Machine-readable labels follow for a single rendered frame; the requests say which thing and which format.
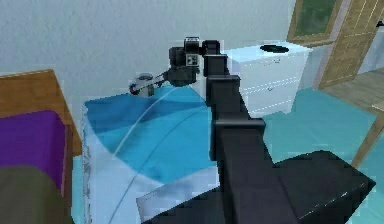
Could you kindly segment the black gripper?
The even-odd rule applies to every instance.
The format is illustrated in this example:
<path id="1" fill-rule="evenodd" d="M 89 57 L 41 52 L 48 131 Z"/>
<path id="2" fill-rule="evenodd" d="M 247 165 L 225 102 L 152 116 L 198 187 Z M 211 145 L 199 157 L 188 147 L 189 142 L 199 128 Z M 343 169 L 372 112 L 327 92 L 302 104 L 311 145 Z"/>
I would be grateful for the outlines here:
<path id="1" fill-rule="evenodd" d="M 169 49 L 170 68 L 153 76 L 154 92 L 160 88 L 165 80 L 175 87 L 182 87 L 196 82 L 200 73 L 199 55 L 186 53 L 183 47 Z"/>

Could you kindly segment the white mug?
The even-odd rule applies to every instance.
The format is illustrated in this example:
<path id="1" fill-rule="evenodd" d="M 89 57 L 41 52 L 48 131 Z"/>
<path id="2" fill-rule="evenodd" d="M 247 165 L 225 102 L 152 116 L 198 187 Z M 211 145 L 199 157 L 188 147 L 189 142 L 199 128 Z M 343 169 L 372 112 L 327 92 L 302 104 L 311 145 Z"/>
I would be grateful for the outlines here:
<path id="1" fill-rule="evenodd" d="M 141 73 L 130 84 L 129 91 L 132 95 L 140 97 L 151 97 L 154 95 L 153 75 Z"/>

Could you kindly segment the brown wooden bed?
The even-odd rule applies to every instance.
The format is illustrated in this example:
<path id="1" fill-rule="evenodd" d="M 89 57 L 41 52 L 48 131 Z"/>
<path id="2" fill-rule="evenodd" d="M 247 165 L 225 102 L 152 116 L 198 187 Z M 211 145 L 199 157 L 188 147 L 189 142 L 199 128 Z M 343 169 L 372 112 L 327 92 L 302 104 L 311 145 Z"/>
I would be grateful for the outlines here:
<path id="1" fill-rule="evenodd" d="M 65 125 L 61 196 L 71 215 L 73 157 L 80 153 L 80 137 L 52 69 L 0 76 L 0 118 L 51 110 Z"/>

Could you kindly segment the white chest of drawers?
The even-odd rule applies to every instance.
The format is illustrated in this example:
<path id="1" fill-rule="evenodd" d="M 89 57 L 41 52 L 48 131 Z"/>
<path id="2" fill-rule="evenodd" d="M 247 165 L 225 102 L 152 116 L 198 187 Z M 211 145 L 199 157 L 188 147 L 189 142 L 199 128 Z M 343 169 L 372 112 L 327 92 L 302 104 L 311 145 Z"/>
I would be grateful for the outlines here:
<path id="1" fill-rule="evenodd" d="M 276 112 L 290 113 L 310 48 L 289 43 L 271 43 L 287 47 L 287 53 L 267 53 L 262 45 L 228 49 L 228 69 L 240 77 L 239 91 L 251 117 Z"/>

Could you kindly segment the black round dish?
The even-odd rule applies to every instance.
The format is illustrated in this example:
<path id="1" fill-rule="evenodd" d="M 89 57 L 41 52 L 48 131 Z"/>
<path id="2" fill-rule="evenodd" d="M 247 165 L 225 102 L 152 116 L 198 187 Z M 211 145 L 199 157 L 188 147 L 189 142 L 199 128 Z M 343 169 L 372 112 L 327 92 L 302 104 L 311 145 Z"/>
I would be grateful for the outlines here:
<path id="1" fill-rule="evenodd" d="M 275 54 L 287 53 L 289 51 L 287 47 L 280 46 L 280 45 L 273 45 L 273 44 L 262 45 L 260 49 L 264 52 L 275 53 Z"/>

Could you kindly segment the wooden framed green picture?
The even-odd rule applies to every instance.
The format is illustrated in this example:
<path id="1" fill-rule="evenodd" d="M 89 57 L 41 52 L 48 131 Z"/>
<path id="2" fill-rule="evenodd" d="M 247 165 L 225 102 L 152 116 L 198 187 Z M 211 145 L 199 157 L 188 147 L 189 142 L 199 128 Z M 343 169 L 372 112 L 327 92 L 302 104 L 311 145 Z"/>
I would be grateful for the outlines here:
<path id="1" fill-rule="evenodd" d="M 307 47 L 329 43 L 342 1 L 296 0 L 287 41 Z"/>

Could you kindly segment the olive green blanket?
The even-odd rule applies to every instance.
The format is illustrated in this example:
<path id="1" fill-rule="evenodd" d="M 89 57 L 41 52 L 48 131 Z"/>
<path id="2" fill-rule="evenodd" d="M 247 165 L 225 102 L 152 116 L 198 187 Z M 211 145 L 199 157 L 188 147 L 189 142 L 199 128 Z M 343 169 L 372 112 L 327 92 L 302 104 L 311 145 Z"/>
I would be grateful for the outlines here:
<path id="1" fill-rule="evenodd" d="M 31 166 L 0 168 L 0 224 L 74 224 L 54 181 Z"/>

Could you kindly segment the brown wooden door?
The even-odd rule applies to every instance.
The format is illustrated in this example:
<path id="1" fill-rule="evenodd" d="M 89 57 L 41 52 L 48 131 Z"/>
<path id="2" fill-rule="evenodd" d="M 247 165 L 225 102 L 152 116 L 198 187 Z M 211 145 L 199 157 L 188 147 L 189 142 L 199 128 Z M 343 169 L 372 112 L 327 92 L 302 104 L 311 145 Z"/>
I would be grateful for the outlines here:
<path id="1" fill-rule="evenodd" d="M 353 80 L 384 17 L 384 0 L 351 0 L 318 88 Z"/>

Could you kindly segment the brown wooden beam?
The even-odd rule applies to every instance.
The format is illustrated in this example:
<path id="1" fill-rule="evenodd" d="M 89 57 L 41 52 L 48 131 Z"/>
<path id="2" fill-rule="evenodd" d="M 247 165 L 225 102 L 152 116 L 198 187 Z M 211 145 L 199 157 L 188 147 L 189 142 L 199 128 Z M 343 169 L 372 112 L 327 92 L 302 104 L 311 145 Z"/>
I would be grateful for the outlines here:
<path id="1" fill-rule="evenodd" d="M 372 107 L 377 111 L 377 116 L 351 162 L 354 168 L 361 165 L 384 131 L 384 101 L 373 104 Z"/>

